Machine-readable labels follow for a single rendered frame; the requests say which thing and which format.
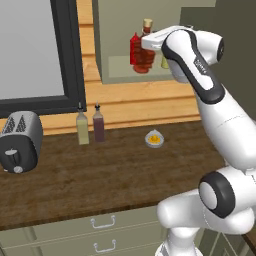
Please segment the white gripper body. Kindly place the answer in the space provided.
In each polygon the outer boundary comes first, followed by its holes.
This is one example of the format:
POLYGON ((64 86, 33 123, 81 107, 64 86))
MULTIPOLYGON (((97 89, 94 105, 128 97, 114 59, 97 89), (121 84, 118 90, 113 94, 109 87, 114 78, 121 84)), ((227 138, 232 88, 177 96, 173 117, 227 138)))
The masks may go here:
POLYGON ((141 47, 145 50, 160 50, 164 40, 172 31, 173 28, 168 27, 147 36, 143 36, 141 39, 141 47))

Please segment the red ketchup bottle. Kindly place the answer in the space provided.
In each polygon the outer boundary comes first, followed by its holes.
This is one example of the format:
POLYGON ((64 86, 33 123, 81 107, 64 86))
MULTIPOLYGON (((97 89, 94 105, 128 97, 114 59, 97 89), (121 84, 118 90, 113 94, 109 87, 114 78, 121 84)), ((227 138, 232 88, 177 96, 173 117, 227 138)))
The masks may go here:
POLYGON ((136 65, 140 55, 140 37, 134 33, 130 39, 130 64, 136 65))

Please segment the brown ribbed shaker tan cap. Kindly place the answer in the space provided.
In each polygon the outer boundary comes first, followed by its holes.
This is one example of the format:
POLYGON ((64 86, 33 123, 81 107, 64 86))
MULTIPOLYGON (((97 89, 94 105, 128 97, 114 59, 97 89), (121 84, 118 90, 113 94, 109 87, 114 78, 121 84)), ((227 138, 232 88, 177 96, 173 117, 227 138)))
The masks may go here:
POLYGON ((147 36, 151 33, 153 20, 145 18, 143 20, 143 29, 142 35, 140 37, 140 55, 139 60, 136 65, 133 65, 133 69, 135 72, 140 74, 148 73, 149 70, 152 68, 152 64, 155 58, 155 52, 152 50, 145 50, 141 47, 141 39, 143 36, 147 36))

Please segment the olive cabinet door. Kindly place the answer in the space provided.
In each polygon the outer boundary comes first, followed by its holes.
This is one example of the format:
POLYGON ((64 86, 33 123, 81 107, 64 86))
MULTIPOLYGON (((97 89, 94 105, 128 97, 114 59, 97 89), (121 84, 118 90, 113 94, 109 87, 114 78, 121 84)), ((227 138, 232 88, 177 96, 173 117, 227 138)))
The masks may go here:
POLYGON ((186 7, 180 22, 223 37, 224 55, 211 70, 256 121, 256 0, 216 0, 214 7, 186 7))

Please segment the dark red vinegar bottle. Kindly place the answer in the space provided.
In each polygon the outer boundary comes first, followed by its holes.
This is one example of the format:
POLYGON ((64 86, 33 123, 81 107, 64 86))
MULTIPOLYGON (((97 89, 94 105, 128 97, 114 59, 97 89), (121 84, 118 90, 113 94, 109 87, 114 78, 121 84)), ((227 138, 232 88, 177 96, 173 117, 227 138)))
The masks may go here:
POLYGON ((100 105, 95 105, 95 113, 93 115, 94 138, 96 142, 103 142, 104 136, 104 118, 100 112, 100 105))

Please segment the pale yellow oil bottle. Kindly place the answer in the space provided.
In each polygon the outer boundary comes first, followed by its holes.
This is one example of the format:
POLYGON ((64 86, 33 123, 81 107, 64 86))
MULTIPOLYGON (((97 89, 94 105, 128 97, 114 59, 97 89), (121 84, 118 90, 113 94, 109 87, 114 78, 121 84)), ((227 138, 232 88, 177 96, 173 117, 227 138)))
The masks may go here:
POLYGON ((76 128, 78 135, 78 142, 80 145, 89 144, 89 132, 88 132, 88 119, 84 114, 81 104, 78 105, 78 115, 76 118, 76 128))

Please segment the white bowl with yellow food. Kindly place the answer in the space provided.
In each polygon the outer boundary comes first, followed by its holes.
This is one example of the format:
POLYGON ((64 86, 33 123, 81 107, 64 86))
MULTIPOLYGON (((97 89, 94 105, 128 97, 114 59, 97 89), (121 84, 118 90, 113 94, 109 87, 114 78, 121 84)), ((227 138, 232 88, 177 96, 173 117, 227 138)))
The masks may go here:
POLYGON ((152 130, 145 136, 145 143, 150 148, 160 148, 164 144, 164 137, 157 130, 152 130))

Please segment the dark framed window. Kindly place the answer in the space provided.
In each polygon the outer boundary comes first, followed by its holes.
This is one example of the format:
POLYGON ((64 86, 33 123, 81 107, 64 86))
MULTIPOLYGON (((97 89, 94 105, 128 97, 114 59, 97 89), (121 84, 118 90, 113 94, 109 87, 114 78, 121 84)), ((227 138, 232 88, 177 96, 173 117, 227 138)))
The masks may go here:
POLYGON ((85 108, 76 0, 0 0, 0 118, 85 108))

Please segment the silver black toaster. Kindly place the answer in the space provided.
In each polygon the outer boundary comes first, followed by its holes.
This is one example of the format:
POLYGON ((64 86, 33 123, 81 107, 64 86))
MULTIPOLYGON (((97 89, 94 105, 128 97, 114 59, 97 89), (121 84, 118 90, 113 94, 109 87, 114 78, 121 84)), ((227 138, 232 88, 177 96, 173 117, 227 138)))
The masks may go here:
POLYGON ((43 127, 32 111, 9 115, 0 133, 0 164, 6 172, 21 174, 33 170, 39 160, 43 127))

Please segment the olive drawer front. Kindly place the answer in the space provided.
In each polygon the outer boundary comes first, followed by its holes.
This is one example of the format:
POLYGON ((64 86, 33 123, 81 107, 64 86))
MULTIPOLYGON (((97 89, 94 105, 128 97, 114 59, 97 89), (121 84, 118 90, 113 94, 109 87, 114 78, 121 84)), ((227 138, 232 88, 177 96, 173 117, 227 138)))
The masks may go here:
POLYGON ((108 253, 160 242, 163 240, 163 233, 160 230, 152 229, 127 230, 46 244, 41 246, 41 250, 44 256, 101 255, 95 252, 93 244, 95 242, 107 242, 112 239, 116 240, 116 249, 108 253))
POLYGON ((155 206, 151 206, 37 225, 33 227, 33 232, 37 241, 45 241, 156 222, 158 222, 157 210, 155 206), (108 215, 116 216, 116 224, 114 226, 106 229, 94 229, 92 227, 90 223, 91 218, 106 217, 108 215))

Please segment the olive open wall cabinet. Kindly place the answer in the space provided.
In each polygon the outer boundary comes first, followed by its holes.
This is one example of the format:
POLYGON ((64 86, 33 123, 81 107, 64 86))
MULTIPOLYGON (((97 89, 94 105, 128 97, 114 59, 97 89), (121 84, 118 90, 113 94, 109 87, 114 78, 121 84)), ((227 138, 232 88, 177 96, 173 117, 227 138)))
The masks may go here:
POLYGON ((142 34, 143 20, 153 31, 179 25, 183 8, 211 8, 216 0, 92 0, 96 63, 103 84, 172 80, 156 51, 153 67, 139 74, 130 64, 130 39, 142 34))

